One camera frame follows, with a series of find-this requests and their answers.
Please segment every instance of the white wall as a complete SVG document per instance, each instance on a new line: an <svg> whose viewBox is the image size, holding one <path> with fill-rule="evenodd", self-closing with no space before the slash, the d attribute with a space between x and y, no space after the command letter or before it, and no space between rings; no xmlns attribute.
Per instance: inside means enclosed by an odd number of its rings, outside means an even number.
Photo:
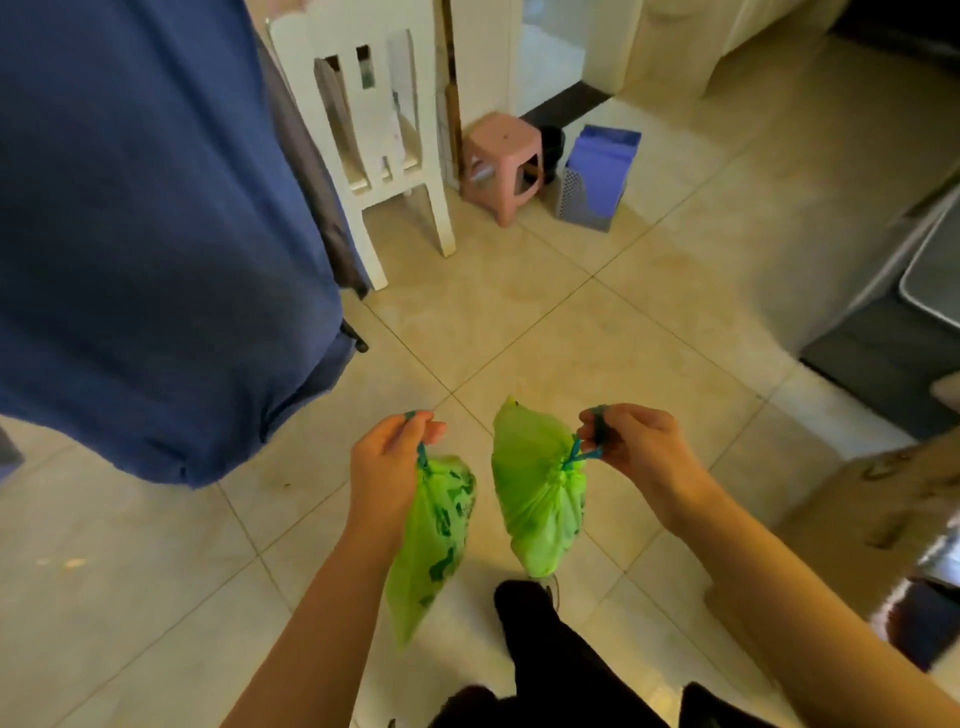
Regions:
<svg viewBox="0 0 960 728"><path fill-rule="evenodd" d="M593 30L587 42L584 82L616 93L626 82L643 0L594 0Z"/></svg>
<svg viewBox="0 0 960 728"><path fill-rule="evenodd" d="M516 94L511 64L519 44L521 0L451 0L460 123L510 112Z"/></svg>

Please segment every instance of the person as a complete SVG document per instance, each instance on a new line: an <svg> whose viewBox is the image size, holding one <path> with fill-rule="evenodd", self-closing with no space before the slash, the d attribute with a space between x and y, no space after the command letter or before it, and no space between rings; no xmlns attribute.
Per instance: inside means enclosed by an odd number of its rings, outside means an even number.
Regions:
<svg viewBox="0 0 960 728"><path fill-rule="evenodd" d="M595 447L593 415L578 436ZM752 518L698 462L668 413L636 404L604 412L612 430L603 461L630 478L671 533L700 559L735 610L760 658L810 726L960 725L960 705L879 640L798 557ZM417 477L417 444L445 425L430 412L375 426L350 457L343 536L286 629L241 694L224 728L347 728L371 646L380 595L402 537ZM613 724L662 726L554 614L535 582L494 594L517 695L498 700L472 686L434 720L447 726ZM682 728L767 725L699 686L688 686Z"/></svg>

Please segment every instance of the garbage bag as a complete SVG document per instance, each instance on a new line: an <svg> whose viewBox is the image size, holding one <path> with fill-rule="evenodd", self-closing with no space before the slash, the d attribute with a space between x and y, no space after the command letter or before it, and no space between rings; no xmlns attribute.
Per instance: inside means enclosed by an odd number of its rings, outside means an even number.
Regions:
<svg viewBox="0 0 960 728"><path fill-rule="evenodd" d="M580 440L552 415L508 398L493 420L493 483L510 546L527 572L560 565L584 522L587 479Z"/></svg>
<svg viewBox="0 0 960 728"><path fill-rule="evenodd" d="M386 596L400 647L406 646L444 583L460 566L476 502L476 478L456 455L428 458L420 445L417 492L403 544L387 574Z"/></svg>

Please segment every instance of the stool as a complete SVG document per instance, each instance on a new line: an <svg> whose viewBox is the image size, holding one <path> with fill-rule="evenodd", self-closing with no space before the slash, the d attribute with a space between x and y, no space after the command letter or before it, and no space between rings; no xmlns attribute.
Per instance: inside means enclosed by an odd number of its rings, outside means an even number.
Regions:
<svg viewBox="0 0 960 728"><path fill-rule="evenodd" d="M537 181L516 194L516 179L524 167L535 171L527 162L537 158ZM540 131L522 119L494 112L480 121L464 140L466 171L461 182L463 197L468 202L496 210L496 222L506 228L513 222L516 209L543 187L543 145ZM493 170L492 182L478 184L478 176Z"/></svg>

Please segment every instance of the drawstring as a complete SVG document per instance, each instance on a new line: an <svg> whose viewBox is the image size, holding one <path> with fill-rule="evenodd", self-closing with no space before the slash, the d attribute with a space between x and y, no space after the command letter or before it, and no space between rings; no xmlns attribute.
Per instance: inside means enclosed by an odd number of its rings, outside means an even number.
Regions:
<svg viewBox="0 0 960 728"><path fill-rule="evenodd" d="M593 413L593 442L596 443L597 447L590 452L580 452L580 446L583 444L583 441L575 436L573 438L573 448L570 449L570 454L561 465L562 469L567 469L574 463L580 463L584 460L595 460L603 457L603 442L610 433L610 426L607 425L603 419L603 411L605 409L607 409L606 404L598 404L590 409L590 412Z"/></svg>
<svg viewBox="0 0 960 728"><path fill-rule="evenodd" d="M583 441L579 437L573 438L573 448L570 450L570 454L566 457L566 460L561 465L561 468L566 470L574 463L580 463L584 460L594 460L601 455L603 455L603 448L597 446L595 449L592 449L590 452L580 452L580 446Z"/></svg>
<svg viewBox="0 0 960 728"><path fill-rule="evenodd" d="M416 409L413 410L412 412L407 412L407 414L406 414L407 420L409 420L411 417L413 417L413 416L416 415L416 414L417 414L417 410L416 410ZM423 441L422 441L422 440L420 440L420 441L417 443L417 465L418 465L419 467L421 467L421 468L426 468L426 466L427 466L426 448L423 446Z"/></svg>

